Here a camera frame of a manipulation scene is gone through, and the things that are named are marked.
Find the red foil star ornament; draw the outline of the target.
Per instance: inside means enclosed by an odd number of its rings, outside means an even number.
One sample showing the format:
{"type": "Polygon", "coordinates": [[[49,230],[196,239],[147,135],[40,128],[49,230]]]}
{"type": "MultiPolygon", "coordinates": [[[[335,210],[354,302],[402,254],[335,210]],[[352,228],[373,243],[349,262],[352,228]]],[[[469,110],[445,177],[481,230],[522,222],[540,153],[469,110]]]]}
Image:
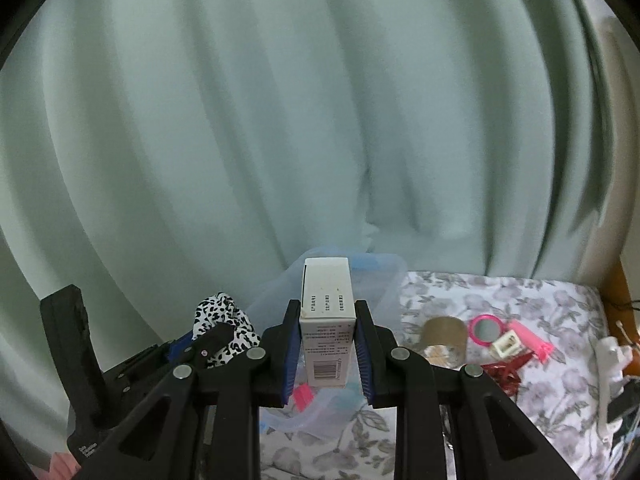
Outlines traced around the red foil star ornament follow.
{"type": "Polygon", "coordinates": [[[533,356],[533,352],[529,351],[507,361],[483,364],[482,369],[507,396],[516,396],[522,382],[518,371],[533,359],[533,356]]]}

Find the clear plastic storage bin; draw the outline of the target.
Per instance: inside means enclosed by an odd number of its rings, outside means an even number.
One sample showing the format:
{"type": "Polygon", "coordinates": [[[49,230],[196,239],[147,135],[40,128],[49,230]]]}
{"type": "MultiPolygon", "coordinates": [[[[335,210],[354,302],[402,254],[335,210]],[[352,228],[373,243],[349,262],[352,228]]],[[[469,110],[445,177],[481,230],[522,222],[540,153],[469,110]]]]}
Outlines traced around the clear plastic storage bin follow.
{"type": "Polygon", "coordinates": [[[270,282],[246,313],[258,334],[300,302],[299,360],[284,408],[263,408],[260,424],[281,432],[333,438],[364,403],[354,350],[355,304],[373,321],[400,333],[399,295],[407,275],[396,255],[333,247],[311,249],[270,282]]]}

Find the brown packing tape roll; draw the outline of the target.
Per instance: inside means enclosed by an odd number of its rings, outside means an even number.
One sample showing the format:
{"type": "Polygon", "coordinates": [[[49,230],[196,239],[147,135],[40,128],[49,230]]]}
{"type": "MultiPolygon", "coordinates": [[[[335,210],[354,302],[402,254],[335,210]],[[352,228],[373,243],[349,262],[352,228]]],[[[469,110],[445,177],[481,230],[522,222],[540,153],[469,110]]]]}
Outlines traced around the brown packing tape roll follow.
{"type": "Polygon", "coordinates": [[[432,365],[458,368],[466,360],[468,329],[465,322],[452,316],[438,316],[426,321],[419,348],[432,365]]]}

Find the pink hair comb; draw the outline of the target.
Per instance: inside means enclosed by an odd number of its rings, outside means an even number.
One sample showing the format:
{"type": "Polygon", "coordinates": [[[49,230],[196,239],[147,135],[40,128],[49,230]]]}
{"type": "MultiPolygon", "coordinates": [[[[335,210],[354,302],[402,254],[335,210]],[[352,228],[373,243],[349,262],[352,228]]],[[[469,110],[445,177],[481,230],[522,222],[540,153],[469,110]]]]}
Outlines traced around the pink hair comb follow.
{"type": "Polygon", "coordinates": [[[512,320],[506,324],[506,328],[508,330],[513,330],[523,346],[533,352],[542,364],[547,362],[550,356],[552,356],[552,353],[555,350],[554,344],[537,336],[522,323],[517,320],[512,320]]]}

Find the white plastic sharpener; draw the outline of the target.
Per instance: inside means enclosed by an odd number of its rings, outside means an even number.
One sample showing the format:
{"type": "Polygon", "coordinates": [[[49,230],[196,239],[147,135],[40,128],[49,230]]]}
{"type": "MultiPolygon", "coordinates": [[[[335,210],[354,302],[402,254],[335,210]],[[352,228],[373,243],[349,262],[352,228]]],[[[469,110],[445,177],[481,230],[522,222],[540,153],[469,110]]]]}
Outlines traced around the white plastic sharpener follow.
{"type": "Polygon", "coordinates": [[[514,330],[507,330],[489,346],[489,354],[497,361],[512,359],[523,351],[520,337],[514,330]]]}

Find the white medicine box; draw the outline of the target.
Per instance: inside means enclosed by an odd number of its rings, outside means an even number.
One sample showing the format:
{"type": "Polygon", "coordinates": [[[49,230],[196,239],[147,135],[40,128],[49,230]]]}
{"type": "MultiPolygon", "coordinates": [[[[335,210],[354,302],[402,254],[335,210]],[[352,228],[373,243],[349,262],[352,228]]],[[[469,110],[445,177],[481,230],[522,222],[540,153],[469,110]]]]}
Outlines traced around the white medicine box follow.
{"type": "Polygon", "coordinates": [[[344,388],[356,325],[349,261],[307,258],[299,315],[306,374],[314,388],[344,388]]]}

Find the leopard print scrunchie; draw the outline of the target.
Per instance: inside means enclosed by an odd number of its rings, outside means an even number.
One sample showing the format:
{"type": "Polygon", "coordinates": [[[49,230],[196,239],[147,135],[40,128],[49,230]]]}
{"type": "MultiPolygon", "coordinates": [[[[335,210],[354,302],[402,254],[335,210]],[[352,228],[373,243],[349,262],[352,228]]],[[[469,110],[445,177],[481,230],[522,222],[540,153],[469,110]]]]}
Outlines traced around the leopard print scrunchie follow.
{"type": "Polygon", "coordinates": [[[260,344],[248,315],[225,292],[209,296],[196,306],[192,340],[207,368],[222,367],[260,344]]]}

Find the white power strip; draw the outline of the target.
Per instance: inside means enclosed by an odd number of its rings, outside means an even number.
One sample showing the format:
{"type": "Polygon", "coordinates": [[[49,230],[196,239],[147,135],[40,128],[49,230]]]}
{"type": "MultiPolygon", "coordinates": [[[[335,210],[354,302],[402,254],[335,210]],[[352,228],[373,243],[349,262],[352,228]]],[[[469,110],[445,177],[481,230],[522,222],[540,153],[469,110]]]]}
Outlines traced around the white power strip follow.
{"type": "Polygon", "coordinates": [[[598,435],[602,440],[612,439],[624,416],[634,408],[631,388],[625,392],[629,380],[624,369],[634,359],[631,346],[621,346],[613,336],[600,339],[596,344],[598,369],[598,435]]]}

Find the mint green curtain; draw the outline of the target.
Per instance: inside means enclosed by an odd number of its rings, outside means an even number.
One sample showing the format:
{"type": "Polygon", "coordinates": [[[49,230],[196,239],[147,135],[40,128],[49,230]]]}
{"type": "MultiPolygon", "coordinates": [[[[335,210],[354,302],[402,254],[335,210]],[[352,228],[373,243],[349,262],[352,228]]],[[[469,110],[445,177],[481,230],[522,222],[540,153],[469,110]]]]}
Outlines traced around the mint green curtain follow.
{"type": "Polygon", "coordinates": [[[110,367],[316,247],[578,281],[608,129],[577,0],[48,0],[1,70],[1,417],[68,402],[39,301],[110,367]]]}

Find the pink round pocket mirror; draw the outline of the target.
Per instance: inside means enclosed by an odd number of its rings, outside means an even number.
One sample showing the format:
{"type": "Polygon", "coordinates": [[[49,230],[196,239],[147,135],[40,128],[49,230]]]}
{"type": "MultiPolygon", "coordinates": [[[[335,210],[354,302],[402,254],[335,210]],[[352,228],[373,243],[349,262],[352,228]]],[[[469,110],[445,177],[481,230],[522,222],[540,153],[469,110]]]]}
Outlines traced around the pink round pocket mirror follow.
{"type": "Polygon", "coordinates": [[[488,348],[506,331],[506,324],[498,316],[481,314],[469,322],[469,338],[479,346],[488,348]]]}

